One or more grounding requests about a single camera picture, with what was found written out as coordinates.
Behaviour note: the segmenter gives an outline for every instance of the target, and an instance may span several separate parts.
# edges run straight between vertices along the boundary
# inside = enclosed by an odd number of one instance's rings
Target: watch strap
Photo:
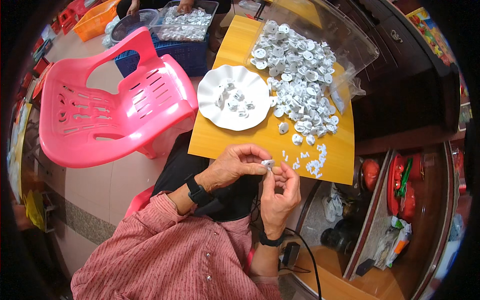
[[[262,245],[265,246],[270,246],[270,247],[278,247],[283,243],[283,240],[285,239],[285,235],[282,233],[282,235],[276,239],[276,240],[269,240],[267,237],[267,234],[265,234],[265,231],[260,231],[259,235],[259,240]]]
[[[195,181],[194,176],[195,175],[191,174],[185,179],[185,183],[190,190],[188,196],[193,201],[193,203],[196,203],[198,205],[198,207],[202,207],[207,205],[212,200],[212,196],[205,191],[203,186],[199,185]]]

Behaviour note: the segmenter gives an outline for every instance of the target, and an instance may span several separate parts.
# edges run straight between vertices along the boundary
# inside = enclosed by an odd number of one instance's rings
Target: clear plastic container
[[[144,9],[139,10],[134,14],[125,16],[120,22],[115,25],[110,34],[114,44],[119,43],[127,37],[130,33],[138,28],[145,26],[150,29],[150,23],[158,18],[158,10]]]
[[[202,8],[205,10],[205,13],[212,16],[210,18],[210,21],[208,22],[208,25],[163,24],[168,9],[172,6],[178,6],[179,4],[180,1],[170,1],[169,3],[167,3],[158,14],[158,17],[150,23],[150,32],[155,33],[158,36],[158,39],[160,39],[161,41],[175,40],[203,42],[207,29],[210,26],[215,15],[216,9],[218,7],[218,2],[199,0],[195,1],[195,3],[193,4],[193,8]]]
[[[333,82],[325,91],[325,96],[339,88],[347,88],[348,82],[379,56],[379,50],[370,38],[340,10],[323,0],[273,0],[270,7],[265,9],[262,18],[263,24],[257,31],[248,55],[245,56],[245,66],[270,77],[268,67],[259,70],[252,65],[251,53],[260,47],[260,37],[268,21],[274,20],[278,25],[288,24],[307,39],[328,43],[334,52],[336,62],[333,64]]]

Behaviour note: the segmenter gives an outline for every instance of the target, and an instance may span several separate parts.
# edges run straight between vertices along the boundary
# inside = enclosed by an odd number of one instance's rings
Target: hand
[[[275,194],[275,187],[282,188],[283,194]],[[300,176],[289,165],[281,162],[280,167],[267,172],[260,198],[260,214],[269,240],[280,238],[288,216],[300,201]]]
[[[132,0],[132,3],[130,4],[130,7],[127,10],[127,16],[129,14],[135,14],[140,7],[140,2],[139,0]]]
[[[177,12],[189,13],[192,10],[193,0],[181,0]]]
[[[255,144],[229,145],[195,180],[210,192],[234,183],[242,175],[266,174],[267,169],[260,163],[267,159],[272,156]]]
[[[17,222],[18,230],[23,231],[29,228],[35,228],[32,221],[27,218],[25,205],[13,204],[13,213]]]

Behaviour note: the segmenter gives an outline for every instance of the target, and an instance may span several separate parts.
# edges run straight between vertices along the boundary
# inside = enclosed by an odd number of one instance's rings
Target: yellow table surface
[[[225,64],[243,66],[245,56],[249,53],[250,45],[255,39],[260,25],[259,21],[235,16],[223,39],[213,68],[215,69]],[[341,72],[339,65],[334,66],[334,68],[336,70],[335,73]],[[268,78],[267,74],[259,73],[259,75],[265,81]],[[322,173],[319,179],[352,184],[355,146],[351,104],[348,105],[343,116],[338,112],[335,115],[339,118],[336,134],[327,134],[324,137],[317,138],[313,146],[308,145],[304,137],[303,143],[300,146],[295,146],[292,143],[292,135],[296,133],[293,128],[295,122],[287,119],[285,115],[281,118],[275,117],[273,108],[270,109],[265,120],[259,125],[239,132],[217,127],[199,111],[188,153],[216,159],[229,144],[254,143],[267,149],[276,161],[277,166],[280,165],[280,161],[285,160],[282,156],[283,150],[288,155],[287,163],[290,166],[296,162],[298,157],[300,161],[300,168],[296,170],[298,174],[304,177],[315,178],[314,174],[311,175],[307,171],[306,164],[318,159],[320,152],[316,149],[317,145],[325,144],[327,149],[326,161],[323,168],[318,172],[318,174]],[[289,131],[283,135],[278,132],[278,124],[280,122],[289,124]],[[300,158],[300,152],[304,154],[308,152],[310,157]]]

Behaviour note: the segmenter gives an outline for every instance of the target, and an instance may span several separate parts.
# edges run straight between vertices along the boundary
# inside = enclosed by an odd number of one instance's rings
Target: clear plastic box
[[[164,8],[158,14],[158,17],[154,19],[150,23],[150,32],[153,32],[157,35],[158,39],[161,41],[168,41],[168,40],[175,40],[175,41],[192,41],[192,42],[202,42],[205,39],[205,34],[207,32],[208,27],[210,26],[213,17],[215,15],[216,9],[218,8],[218,2],[215,1],[195,1],[193,4],[193,8],[202,8],[205,10],[206,13],[212,15],[210,22],[208,25],[193,25],[193,24],[162,24],[165,18],[165,15],[168,9],[172,6],[178,6],[180,1],[170,1],[167,3]],[[193,31],[196,34],[194,38],[190,38],[189,36],[180,36],[176,35],[175,37],[165,36],[165,32],[172,32],[179,30],[179,27],[188,27],[190,31]]]
[[[288,24],[307,39],[329,44],[336,56],[336,62],[333,65],[333,82],[325,91],[325,96],[339,88],[347,88],[348,82],[379,56],[379,50],[370,38],[340,10],[323,0],[273,0],[261,17],[263,24],[256,33],[244,64],[267,77],[270,77],[269,68],[257,69],[250,62],[250,58],[253,57],[252,51],[260,47],[257,47],[257,43],[265,23],[270,20],[274,20],[278,25]]]

